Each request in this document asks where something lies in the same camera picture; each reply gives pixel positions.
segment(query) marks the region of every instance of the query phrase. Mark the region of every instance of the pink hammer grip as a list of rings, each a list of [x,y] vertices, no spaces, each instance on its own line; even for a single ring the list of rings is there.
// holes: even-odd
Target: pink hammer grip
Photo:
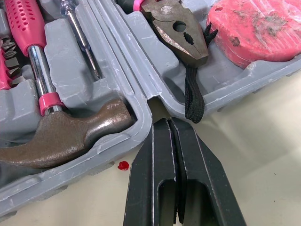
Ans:
[[[12,81],[7,75],[6,71],[8,71],[7,67],[4,64],[4,56],[3,51],[0,51],[0,90],[2,89],[10,89],[9,83]]]
[[[36,0],[4,0],[11,33],[25,56],[29,46],[46,46],[45,22]]]

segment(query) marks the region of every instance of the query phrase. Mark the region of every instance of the red bead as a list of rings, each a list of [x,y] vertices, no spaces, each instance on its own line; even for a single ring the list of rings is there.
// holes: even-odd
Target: red bead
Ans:
[[[128,164],[127,161],[121,161],[117,168],[122,171],[127,171],[129,167],[130,167],[130,165]]]

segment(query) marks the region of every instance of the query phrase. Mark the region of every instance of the small red object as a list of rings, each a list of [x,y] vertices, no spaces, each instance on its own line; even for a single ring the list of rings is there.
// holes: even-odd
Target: small red object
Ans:
[[[128,164],[127,161],[121,161],[117,168],[122,171],[127,171],[129,167],[130,167],[130,165]]]
[[[301,53],[300,0],[220,0],[207,23],[224,55],[246,68],[251,62],[283,62]]]

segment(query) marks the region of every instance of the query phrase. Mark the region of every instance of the pliers jaw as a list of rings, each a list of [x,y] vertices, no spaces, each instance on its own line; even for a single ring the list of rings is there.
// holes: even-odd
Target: pliers jaw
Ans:
[[[207,62],[208,49],[202,29],[193,13],[178,0],[144,0],[141,11],[158,38],[186,66],[198,67]]]

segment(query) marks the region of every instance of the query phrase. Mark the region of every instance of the white table surface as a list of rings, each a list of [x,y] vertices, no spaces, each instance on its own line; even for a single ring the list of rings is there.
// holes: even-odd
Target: white table surface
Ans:
[[[158,100],[149,103],[154,121],[168,116]],[[193,127],[222,162],[248,226],[301,225],[301,72]],[[0,226],[121,226],[130,170],[118,163]]]

